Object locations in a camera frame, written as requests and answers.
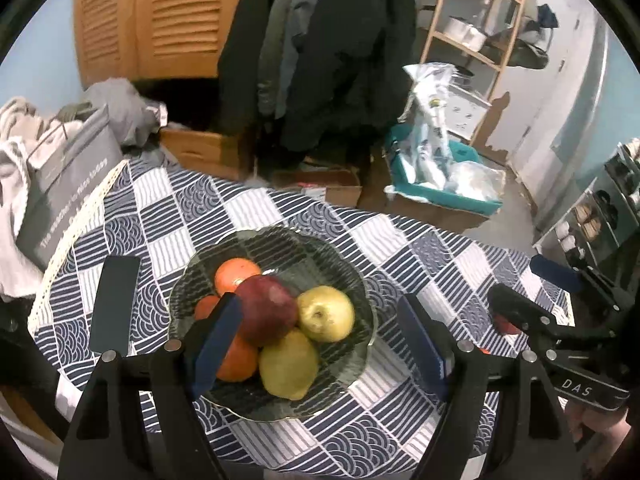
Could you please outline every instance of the wooden door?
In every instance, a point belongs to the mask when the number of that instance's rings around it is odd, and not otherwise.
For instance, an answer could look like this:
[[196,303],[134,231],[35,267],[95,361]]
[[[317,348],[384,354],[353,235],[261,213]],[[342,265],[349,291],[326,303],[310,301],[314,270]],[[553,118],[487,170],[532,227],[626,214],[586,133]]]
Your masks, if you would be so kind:
[[135,0],[74,0],[76,56],[86,88],[109,77],[138,78]]
[[216,77],[238,0],[136,0],[140,77]]

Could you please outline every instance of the round table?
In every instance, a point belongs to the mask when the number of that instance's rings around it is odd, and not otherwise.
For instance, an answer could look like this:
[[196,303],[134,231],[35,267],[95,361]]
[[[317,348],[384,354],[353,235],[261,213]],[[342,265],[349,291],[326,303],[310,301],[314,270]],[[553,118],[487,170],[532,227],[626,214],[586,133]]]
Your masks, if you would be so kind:
[[[516,356],[526,336],[500,336],[486,308],[503,282],[556,315],[566,294],[529,270],[523,253],[476,243],[409,218],[332,206],[308,196],[251,189],[182,169],[130,160],[103,197],[87,203],[52,259],[30,330],[49,362],[82,389],[98,355],[88,348],[95,291],[108,254],[141,259],[130,342],[137,353],[167,340],[172,286],[194,252],[230,232],[284,225],[322,238],[363,275],[380,321],[363,375],[329,408],[305,419],[260,423],[200,398],[194,406],[216,455],[280,471],[362,478],[416,467],[442,406],[420,387],[396,323],[401,294],[413,292],[458,339]],[[159,431],[153,397],[140,394],[145,426]],[[489,394],[474,453],[488,445],[497,407]]]

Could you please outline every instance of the yellow pear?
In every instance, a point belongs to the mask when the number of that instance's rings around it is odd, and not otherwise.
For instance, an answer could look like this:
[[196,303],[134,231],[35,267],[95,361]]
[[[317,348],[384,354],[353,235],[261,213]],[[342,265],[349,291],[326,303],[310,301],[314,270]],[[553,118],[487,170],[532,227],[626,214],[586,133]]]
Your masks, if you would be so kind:
[[265,346],[258,358],[262,385],[271,395],[300,400],[318,375],[318,352],[297,328]]
[[320,285],[300,294],[297,302],[300,328],[314,341],[333,343],[351,333],[356,316],[344,292]]

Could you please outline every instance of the green storage tray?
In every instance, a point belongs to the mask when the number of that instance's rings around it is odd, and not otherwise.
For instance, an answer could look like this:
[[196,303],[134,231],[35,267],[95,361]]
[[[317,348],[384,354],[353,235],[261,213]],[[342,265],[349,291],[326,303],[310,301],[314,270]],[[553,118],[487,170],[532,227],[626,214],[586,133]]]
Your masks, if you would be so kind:
[[[429,189],[428,187],[418,186],[417,184],[409,184],[402,168],[402,163],[398,157],[398,142],[408,137],[411,132],[410,124],[396,124],[385,138],[385,153],[388,161],[389,171],[391,173],[391,182],[396,191],[402,193],[407,198],[412,197],[428,200],[430,203],[450,209],[458,209],[462,211],[471,211],[483,216],[491,216],[502,206],[502,201],[476,200],[466,196],[460,196],[449,191],[440,191],[437,189]],[[465,162],[471,160],[482,164],[482,160],[471,146],[467,146],[462,142],[455,140],[449,141],[449,148],[456,162]]]

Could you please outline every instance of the tablecloth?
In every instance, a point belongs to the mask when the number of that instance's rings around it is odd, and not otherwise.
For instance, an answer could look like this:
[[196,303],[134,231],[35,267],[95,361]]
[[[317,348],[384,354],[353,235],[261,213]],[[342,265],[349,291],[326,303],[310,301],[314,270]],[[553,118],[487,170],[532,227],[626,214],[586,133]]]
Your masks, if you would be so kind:
[[[153,168],[140,160],[122,167],[85,218],[66,257],[48,269],[54,276],[50,290],[30,318],[41,351],[80,389],[99,357],[88,349],[88,341],[108,254],[135,254],[142,260],[130,331],[138,354],[167,340],[169,294],[191,256],[236,230],[279,224],[314,235],[333,244],[364,277],[380,327],[360,379],[329,408],[306,419],[252,422],[199,399],[196,412],[223,460],[352,478],[415,468],[442,406],[420,386],[396,323],[396,304],[404,292],[417,294],[456,338],[505,356],[516,356],[526,336],[501,336],[493,329],[486,294],[494,283],[525,294],[560,322],[571,316],[565,293],[530,272],[523,253],[409,218],[251,189],[182,169]],[[141,392],[140,399],[147,430],[159,431],[153,397]],[[497,394],[488,394],[474,455],[487,448],[496,407]]]

